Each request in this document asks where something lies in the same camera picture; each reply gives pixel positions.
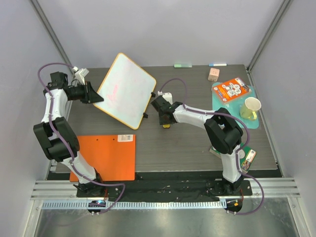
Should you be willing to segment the yellow framed whiteboard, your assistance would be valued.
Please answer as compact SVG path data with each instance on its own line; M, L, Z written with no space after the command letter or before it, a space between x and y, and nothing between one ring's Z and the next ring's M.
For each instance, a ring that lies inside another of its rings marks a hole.
M119 53L97 93L102 102L93 105L130 127L138 129L157 81L123 53Z

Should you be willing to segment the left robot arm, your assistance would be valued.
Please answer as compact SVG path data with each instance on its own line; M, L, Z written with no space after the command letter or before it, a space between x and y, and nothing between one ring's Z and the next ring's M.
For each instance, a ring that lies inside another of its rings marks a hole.
M105 193L105 184L97 170L81 155L79 140L65 118L65 110L69 101L92 104L104 99L88 81L73 86L68 84L65 73L54 72L50 77L51 82L43 91L46 97L45 114L41 123L34 125L34 134L46 157L64 164L78 178L75 187L79 191L100 197Z

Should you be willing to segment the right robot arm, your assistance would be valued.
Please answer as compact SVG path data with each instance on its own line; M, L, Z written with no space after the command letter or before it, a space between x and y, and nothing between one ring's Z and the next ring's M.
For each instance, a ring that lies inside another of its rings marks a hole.
M204 129L210 143L220 153L223 166L223 189L229 195L241 189L239 155L243 130L225 108L208 111L189 107L181 102L171 104L158 96L151 105L158 112L161 125L187 123Z

